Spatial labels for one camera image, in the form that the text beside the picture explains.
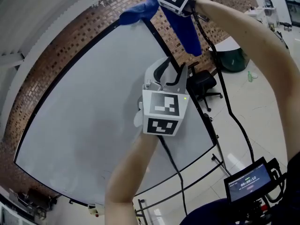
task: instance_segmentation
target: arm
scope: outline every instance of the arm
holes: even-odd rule
[[[196,1],[196,9],[228,32],[270,83],[291,160],[300,151],[300,72],[295,62],[276,35],[255,19],[210,0]]]
[[[127,156],[113,171],[105,194],[106,225],[137,224],[132,200],[157,143],[157,136],[141,133]]]

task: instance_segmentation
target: chair base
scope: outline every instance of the chair base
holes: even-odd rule
[[[223,98],[223,95],[220,92],[207,92],[207,93],[204,94],[204,96],[198,96],[197,100],[198,101],[199,100],[204,100],[206,108],[207,108],[207,111],[211,112],[211,108],[208,107],[208,104],[207,104],[207,101],[206,101],[206,97],[208,97],[208,96],[216,96],[216,95],[219,95],[220,98]]]

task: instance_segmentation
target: brick wall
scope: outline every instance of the brick wall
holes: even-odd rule
[[[14,165],[13,158],[22,132],[44,91],[71,58],[98,33],[117,20],[123,11],[142,1],[144,0],[102,0],[99,6],[90,7],[75,18],[41,54],[15,99],[4,142],[0,145],[0,185],[5,189],[12,188],[14,191],[27,192],[29,188],[35,188],[44,194],[55,194]],[[214,1],[240,11],[246,11],[249,4],[256,5],[255,0]],[[198,71],[202,69],[211,71],[214,68],[208,45],[203,37],[200,37],[203,55],[194,57],[184,51],[161,9],[151,21],[179,64],[199,61],[200,64],[196,68]],[[203,22],[202,25],[213,43],[218,43],[228,37],[227,33],[213,22]]]

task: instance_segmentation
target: green bottle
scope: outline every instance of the green bottle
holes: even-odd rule
[[[248,71],[248,81],[249,82],[252,82],[253,81],[253,78],[252,78],[252,75],[251,75],[251,72]]]

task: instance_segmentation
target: whiteboard frame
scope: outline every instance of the whiteboard frame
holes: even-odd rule
[[[150,20],[147,19],[142,19],[142,21],[145,23],[145,25],[147,26],[147,28],[150,30],[150,32],[152,33],[152,35],[154,36],[154,38],[156,39],[157,43],[161,46],[162,50],[164,51],[164,53],[166,54],[166,56],[171,57],[171,64],[173,65],[175,71],[178,73],[179,72],[179,65],[176,61],[176,59],[173,57],[171,51],[169,50],[168,46],[166,45],[166,43],[164,42],[164,40],[161,38],[160,34],[158,33],[158,31],[156,30],[156,28],[154,27],[154,25],[151,23]],[[72,68],[72,66],[85,54],[87,53],[95,44],[97,44],[101,39],[103,39],[106,35],[108,35],[110,32],[112,32],[114,29],[116,29],[119,26],[119,20],[116,20],[115,22],[113,22],[111,25],[109,25],[106,29],[104,29],[102,32],[100,32],[96,37],[94,37],[83,49],[81,49],[70,61],[69,63],[59,72],[59,74],[55,77],[55,79],[53,80],[53,82],[49,85],[49,87],[46,89],[45,93],[42,95],[41,99],[39,100],[39,102],[37,103],[37,106],[35,107],[35,109],[33,110],[33,113],[31,114],[26,127],[22,133],[22,136],[20,138],[20,141],[18,143],[16,152],[15,152],[15,157],[14,157],[14,164],[17,165],[23,172],[25,172],[26,174],[28,174],[31,178],[33,178],[34,180],[38,181],[39,183],[41,183],[43,186],[49,188],[50,190],[56,192],[57,194],[61,195],[61,193],[58,193],[57,191],[53,190],[52,188],[48,187],[47,185],[45,185],[44,183],[40,182],[38,179],[34,178],[33,176],[31,176],[29,173],[27,173],[25,170],[23,170],[17,163],[17,157],[22,145],[22,142],[27,134],[27,131],[29,130],[29,127],[31,126],[31,123],[33,122],[36,114],[38,113],[39,109],[42,107],[43,103],[46,101],[46,99],[48,98],[48,96],[50,95],[50,93],[52,92],[52,90],[55,88],[55,86],[59,83],[59,81],[64,77],[64,75]],[[198,157],[196,160],[194,160],[192,163],[188,164],[187,166],[185,166],[184,168],[182,168],[180,170],[183,171],[184,169],[186,169],[187,167],[191,166],[194,162],[196,162],[197,160],[199,160],[201,157],[203,157],[206,153],[208,153],[211,149],[213,149],[216,146],[216,141],[215,141],[215,134],[214,131],[212,131],[212,125],[210,123],[207,122],[207,118],[205,118],[204,113],[197,101],[196,96],[194,95],[193,91],[191,90],[190,86],[187,84],[187,91],[190,94],[190,97],[197,109],[197,111],[199,112],[200,118],[202,119],[202,121],[204,122],[204,125],[210,135],[210,138],[212,140],[212,147],[209,148],[205,153],[203,153],[200,157]],[[163,180],[162,182],[136,194],[140,195],[146,191],[149,191],[150,189],[162,184],[163,182],[169,180],[170,178],[172,178],[173,176],[175,176],[177,173],[174,172],[174,175],[170,176],[169,178]],[[87,206],[87,204],[82,203],[80,201],[74,200],[71,197],[68,197],[70,199],[70,202],[75,202],[77,204],[83,205],[83,206]]]

